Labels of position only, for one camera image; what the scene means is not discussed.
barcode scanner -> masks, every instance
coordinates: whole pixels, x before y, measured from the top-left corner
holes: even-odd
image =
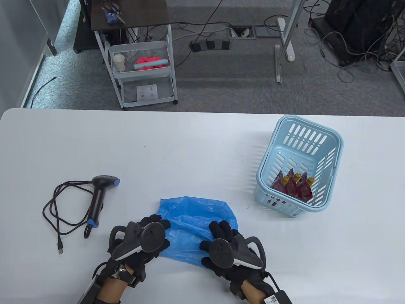
[[[115,176],[99,175],[92,179],[94,186],[93,198],[87,216],[87,226],[84,229],[84,238],[87,239],[92,228],[98,227],[98,216],[103,206],[105,192],[112,186],[118,186],[120,179]]]

white table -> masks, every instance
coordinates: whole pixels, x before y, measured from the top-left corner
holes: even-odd
[[[345,149],[330,206],[294,219],[253,201],[280,117],[8,110],[0,123],[0,303],[76,303],[108,258],[111,228],[184,195],[228,202],[241,233],[262,241],[267,270],[293,303],[404,303],[405,119],[304,116],[340,132]],[[106,194],[100,227],[87,240],[83,229],[64,237],[58,255],[43,206],[59,183],[99,174],[121,178]],[[90,199],[65,190],[59,212],[79,219]],[[146,273],[123,304],[240,302],[225,280],[195,266],[162,257]]]

red packaged bottle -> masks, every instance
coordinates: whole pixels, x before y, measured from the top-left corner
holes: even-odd
[[[280,191],[281,193],[287,194],[287,190],[286,190],[286,184],[288,183],[288,181],[290,180],[290,178],[288,176],[284,176],[280,181],[278,181],[273,189]]]
[[[304,203],[312,198],[311,186],[313,185],[314,181],[315,178],[310,177],[307,179],[307,182],[298,189],[298,198]]]
[[[294,176],[294,169],[291,169],[288,173],[287,176],[289,177],[290,181],[292,180],[292,177]]]
[[[295,174],[291,180],[288,181],[286,184],[286,194],[295,197],[296,199],[298,198],[298,187],[297,187],[297,181],[299,181],[301,178],[301,173]]]
[[[305,184],[307,182],[307,173],[304,172],[304,174],[301,176],[301,178],[299,179],[299,181],[297,182],[297,188],[301,188],[301,186],[303,184]]]
[[[273,183],[271,184],[270,188],[274,189],[274,185],[277,184],[281,179],[283,178],[283,172],[279,172],[276,176],[276,178],[274,179]]]

white metal cart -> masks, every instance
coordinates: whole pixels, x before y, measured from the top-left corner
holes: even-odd
[[[100,51],[121,108],[126,109],[166,102],[178,103],[170,24],[167,25],[167,33],[164,41],[149,41],[111,46],[110,43],[105,40],[104,35],[100,34],[99,31],[95,31]],[[122,72],[117,69],[112,59],[114,55],[117,54],[121,54],[125,57],[125,70]],[[158,56],[162,59],[167,59],[169,64],[166,67],[157,69],[135,70],[135,62],[142,56]],[[150,85],[156,85],[158,98],[156,100],[147,101],[136,100],[136,88]]]

gold bottle cap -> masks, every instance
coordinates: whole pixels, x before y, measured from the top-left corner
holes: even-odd
[[[310,178],[308,178],[307,179],[307,185],[310,187],[310,186],[312,186],[312,184],[315,182],[315,178],[313,178],[313,177],[310,177]]]
[[[290,180],[290,178],[288,176],[284,176],[283,179],[281,180],[281,184],[283,186],[285,186],[289,180]]]
[[[299,173],[299,172],[298,172],[298,173],[295,173],[295,175],[292,177],[292,181],[293,181],[294,183],[296,183],[297,181],[300,180],[301,176],[302,176],[301,173]]]

